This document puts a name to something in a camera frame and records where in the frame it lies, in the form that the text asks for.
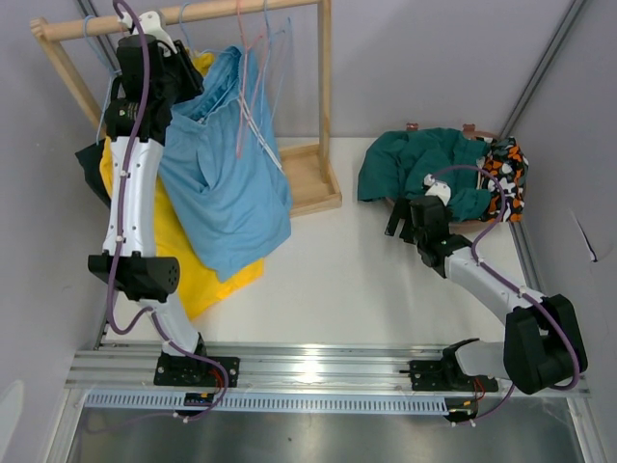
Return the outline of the dark green shorts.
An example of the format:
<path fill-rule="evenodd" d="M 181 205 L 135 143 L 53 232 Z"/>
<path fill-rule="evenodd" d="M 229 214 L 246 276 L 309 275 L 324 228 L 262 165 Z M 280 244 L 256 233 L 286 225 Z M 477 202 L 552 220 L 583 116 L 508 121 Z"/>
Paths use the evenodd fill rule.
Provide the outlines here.
<path fill-rule="evenodd" d="M 478 186 L 478 173 L 444 169 L 453 165 L 482 166 L 489 145 L 467 138 L 453 128 L 388 131 L 367 149 L 358 175 L 357 199 L 408 200 L 425 195 L 424 179 L 437 175 L 451 191 L 447 203 L 455 222 L 479 220 L 491 202 L 491 192 Z"/>

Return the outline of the pink hanger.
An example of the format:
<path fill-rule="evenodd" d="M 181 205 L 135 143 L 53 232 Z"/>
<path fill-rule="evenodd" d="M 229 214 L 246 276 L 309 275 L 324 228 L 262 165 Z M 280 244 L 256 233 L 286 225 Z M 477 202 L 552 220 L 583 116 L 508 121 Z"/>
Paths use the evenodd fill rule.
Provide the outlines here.
<path fill-rule="evenodd" d="M 265 26 L 262 25 L 259 29 L 254 29 L 249 33 L 246 32 L 243 22 L 243 2 L 241 0 L 236 1 L 236 19 L 240 33 L 241 45 L 243 48 L 243 64 L 241 74 L 241 86 L 238 94 L 238 106 L 240 108 L 240 117 L 238 125 L 238 135 L 236 144 L 236 158 L 240 159 L 243 151 L 243 144 L 245 139 L 246 129 L 249 127 L 249 120 L 251 117 L 251 109 L 247 101 L 248 90 L 248 71 L 249 71 L 249 58 L 250 52 L 259 45 L 264 38 L 266 31 Z"/>

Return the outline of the camouflage patterned shorts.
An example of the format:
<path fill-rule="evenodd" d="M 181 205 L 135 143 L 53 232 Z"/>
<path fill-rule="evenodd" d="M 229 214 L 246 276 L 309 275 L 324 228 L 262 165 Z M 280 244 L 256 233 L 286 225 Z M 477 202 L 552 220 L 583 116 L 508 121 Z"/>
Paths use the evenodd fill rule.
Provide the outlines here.
<path fill-rule="evenodd" d="M 503 222 L 523 218 L 524 194 L 529 162 L 514 137 L 493 141 L 482 169 L 496 178 L 504 192 Z"/>

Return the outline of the light blue shorts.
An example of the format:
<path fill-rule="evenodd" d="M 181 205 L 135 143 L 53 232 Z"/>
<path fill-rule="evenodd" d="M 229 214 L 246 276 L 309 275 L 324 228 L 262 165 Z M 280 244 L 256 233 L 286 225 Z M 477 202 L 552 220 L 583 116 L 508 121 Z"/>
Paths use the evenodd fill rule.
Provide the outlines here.
<path fill-rule="evenodd" d="M 178 103 L 166 131 L 158 174 L 193 251 L 225 281 L 291 235 L 292 195 L 263 105 L 259 67 L 250 52 L 251 109 L 236 158 L 243 48 L 230 46 L 203 79 L 201 95 Z"/>

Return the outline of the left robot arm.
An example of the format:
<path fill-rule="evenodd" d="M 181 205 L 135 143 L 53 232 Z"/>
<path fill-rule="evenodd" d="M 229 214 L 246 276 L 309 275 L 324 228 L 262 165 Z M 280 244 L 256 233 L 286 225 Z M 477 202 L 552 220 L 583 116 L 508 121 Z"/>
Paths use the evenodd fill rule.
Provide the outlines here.
<path fill-rule="evenodd" d="M 151 34 L 119 42 L 121 73 L 112 84 L 104 113 L 110 139 L 112 193 L 102 251 L 88 258 L 91 273 L 121 292 L 148 315 L 169 356 L 180 356 L 175 374 L 190 386 L 208 376 L 209 363 L 198 355 L 201 336 L 182 308 L 177 288 L 180 265 L 157 254 L 154 232 L 158 168 L 172 108 L 202 91 L 180 43 Z"/>

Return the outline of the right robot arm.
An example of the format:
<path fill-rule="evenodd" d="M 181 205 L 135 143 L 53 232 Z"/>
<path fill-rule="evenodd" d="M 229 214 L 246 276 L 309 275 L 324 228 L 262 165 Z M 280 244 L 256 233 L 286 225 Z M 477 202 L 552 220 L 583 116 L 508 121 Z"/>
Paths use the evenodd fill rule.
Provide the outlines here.
<path fill-rule="evenodd" d="M 502 323 L 504 339 L 458 341 L 443 350 L 437 379 L 417 362 L 410 363 L 410 375 L 428 391 L 462 391 L 473 380 L 497 379 L 526 395 L 573 389 L 588 360 L 572 302 L 508 280 L 478 254 L 476 243 L 451 232 L 449 219 L 436 197 L 400 198 L 385 234 L 414 245 L 425 266 L 482 303 Z"/>

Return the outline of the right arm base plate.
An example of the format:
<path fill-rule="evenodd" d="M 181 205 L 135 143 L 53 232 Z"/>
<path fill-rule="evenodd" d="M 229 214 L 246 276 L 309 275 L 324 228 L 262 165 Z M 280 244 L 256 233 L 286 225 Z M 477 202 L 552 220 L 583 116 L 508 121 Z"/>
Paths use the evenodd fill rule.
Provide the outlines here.
<path fill-rule="evenodd" d="M 469 376 L 444 360 L 411 360 L 400 374 L 410 378 L 412 389 L 420 392 L 496 393 L 498 382 L 488 376 Z"/>

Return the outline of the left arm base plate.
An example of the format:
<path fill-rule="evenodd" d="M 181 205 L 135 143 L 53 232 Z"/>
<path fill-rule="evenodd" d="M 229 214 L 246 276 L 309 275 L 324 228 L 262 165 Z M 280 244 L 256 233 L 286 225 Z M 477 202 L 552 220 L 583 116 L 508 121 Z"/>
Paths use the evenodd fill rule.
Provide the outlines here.
<path fill-rule="evenodd" d="M 212 361 L 220 364 L 228 373 L 228 386 L 237 386 L 240 372 L 238 357 L 213 357 Z M 153 384 L 171 387 L 205 387 L 222 386 L 224 377 L 221 371 L 210 364 L 189 358 L 162 353 L 157 361 Z"/>

